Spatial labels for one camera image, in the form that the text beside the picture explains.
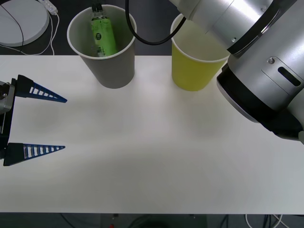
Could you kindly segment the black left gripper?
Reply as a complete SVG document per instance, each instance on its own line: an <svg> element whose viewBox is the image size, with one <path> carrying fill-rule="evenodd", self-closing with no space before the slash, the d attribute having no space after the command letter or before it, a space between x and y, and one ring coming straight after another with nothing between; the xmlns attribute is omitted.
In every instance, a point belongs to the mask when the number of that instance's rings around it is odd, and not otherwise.
<svg viewBox="0 0 304 228"><path fill-rule="evenodd" d="M0 159L3 166L11 166L65 149L62 145L40 145L9 143L15 95L23 98L48 100L66 103L57 93L18 75L10 83L0 82Z"/></svg>

